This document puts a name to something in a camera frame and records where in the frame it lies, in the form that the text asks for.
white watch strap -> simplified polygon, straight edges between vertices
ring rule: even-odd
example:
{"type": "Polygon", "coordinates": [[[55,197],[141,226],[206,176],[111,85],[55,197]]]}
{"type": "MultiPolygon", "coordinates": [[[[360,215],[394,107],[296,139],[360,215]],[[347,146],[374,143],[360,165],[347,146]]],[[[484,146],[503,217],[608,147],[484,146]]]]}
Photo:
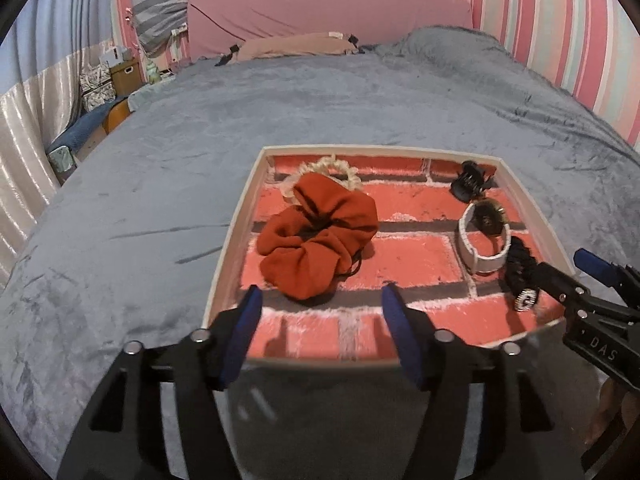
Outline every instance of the white watch strap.
{"type": "Polygon", "coordinates": [[[472,274],[489,274],[500,269],[507,261],[507,252],[511,245],[511,229],[509,224],[505,223],[500,236],[504,242],[502,250],[494,256],[481,256],[469,241],[466,232],[466,226],[471,222],[474,216],[476,204],[472,202],[468,205],[462,217],[458,221],[458,252],[462,262],[472,274]]]}

red brick pattern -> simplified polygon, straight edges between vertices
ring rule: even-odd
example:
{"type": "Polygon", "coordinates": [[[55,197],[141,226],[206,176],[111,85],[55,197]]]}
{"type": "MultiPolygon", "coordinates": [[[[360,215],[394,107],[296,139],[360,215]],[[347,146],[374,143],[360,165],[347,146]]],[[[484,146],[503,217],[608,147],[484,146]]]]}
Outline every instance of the red brick pattern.
{"type": "MultiPolygon", "coordinates": [[[[295,172],[301,162],[318,156],[274,157],[273,173],[295,172]]],[[[562,316],[562,307],[542,294],[535,312],[514,312],[513,298],[502,289],[501,272],[470,276],[455,250],[455,227],[466,205],[449,192],[460,165],[444,160],[401,157],[346,157],[364,180],[364,191],[376,200],[384,227],[363,252],[360,271],[335,284],[335,295],[309,308],[278,300],[279,293],[264,282],[262,256],[255,253],[255,237],[249,244],[239,288],[252,283],[268,290],[265,307],[249,349],[251,358],[300,360],[384,360],[396,357],[380,309],[380,288],[396,282],[412,308],[426,312],[438,328],[453,330],[470,344],[490,344],[528,332],[562,316]]],[[[495,168],[487,167],[488,174],[495,168]]],[[[505,207],[514,234],[540,259],[534,240],[522,225],[514,205],[501,189],[487,196],[505,207]]],[[[265,183],[255,210],[254,230],[286,208],[277,184],[265,183]]],[[[501,240],[471,232],[481,254],[495,254],[501,240]]]]}

screw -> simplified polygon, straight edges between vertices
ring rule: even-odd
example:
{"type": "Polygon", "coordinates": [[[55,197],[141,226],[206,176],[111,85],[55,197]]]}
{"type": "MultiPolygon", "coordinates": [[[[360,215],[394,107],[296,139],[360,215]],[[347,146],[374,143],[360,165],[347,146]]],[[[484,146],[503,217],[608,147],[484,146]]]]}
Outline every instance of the screw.
{"type": "Polygon", "coordinates": [[[129,341],[124,345],[123,350],[125,354],[135,355],[140,352],[144,347],[140,341],[129,341]]]}
{"type": "Polygon", "coordinates": [[[520,353],[520,347],[511,341],[505,343],[502,349],[507,355],[518,355],[520,353]]]}
{"type": "Polygon", "coordinates": [[[454,339],[454,335],[449,332],[449,330],[436,330],[435,338],[441,343],[451,343],[454,339]]]}
{"type": "Polygon", "coordinates": [[[191,332],[191,340],[196,343],[204,343],[207,339],[209,339],[209,330],[206,328],[199,328],[191,332]]]}

pillow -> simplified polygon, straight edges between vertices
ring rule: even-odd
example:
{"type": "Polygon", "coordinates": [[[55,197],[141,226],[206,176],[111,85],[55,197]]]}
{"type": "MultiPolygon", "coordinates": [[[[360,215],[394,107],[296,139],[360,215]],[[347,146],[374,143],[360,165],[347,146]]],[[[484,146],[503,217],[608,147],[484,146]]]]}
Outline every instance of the pillow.
{"type": "Polygon", "coordinates": [[[256,38],[340,30],[365,45],[429,25],[472,28],[463,0],[188,0],[187,19],[192,60],[256,38]]]}
{"type": "Polygon", "coordinates": [[[270,57],[320,56],[322,54],[343,56],[358,52],[356,40],[355,36],[341,32],[312,32],[286,38],[260,38],[242,44],[227,59],[229,64],[233,64],[270,57]]]}

pink striped wallpaper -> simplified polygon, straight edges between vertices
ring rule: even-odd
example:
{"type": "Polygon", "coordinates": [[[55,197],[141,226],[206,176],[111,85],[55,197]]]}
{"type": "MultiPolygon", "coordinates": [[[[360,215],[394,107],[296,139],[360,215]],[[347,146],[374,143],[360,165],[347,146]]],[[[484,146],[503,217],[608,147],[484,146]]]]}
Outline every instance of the pink striped wallpaper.
{"type": "Polygon", "coordinates": [[[640,37],[617,0],[467,0],[474,27],[640,152],[640,37]]]}

